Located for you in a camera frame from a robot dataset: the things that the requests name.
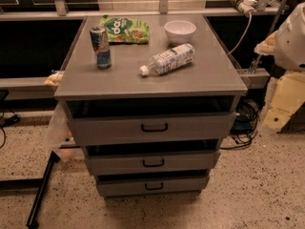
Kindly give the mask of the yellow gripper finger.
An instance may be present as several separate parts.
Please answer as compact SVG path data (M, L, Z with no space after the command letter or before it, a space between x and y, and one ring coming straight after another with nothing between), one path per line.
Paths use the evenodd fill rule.
M280 131L305 103L305 73L286 72L276 82L276 88L263 124Z

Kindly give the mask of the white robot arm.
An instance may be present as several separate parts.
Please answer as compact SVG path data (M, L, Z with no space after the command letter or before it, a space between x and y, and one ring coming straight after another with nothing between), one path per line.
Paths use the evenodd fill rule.
M277 80L263 125L280 131L305 102L305 3L298 4L279 29L254 51L272 55L285 73Z

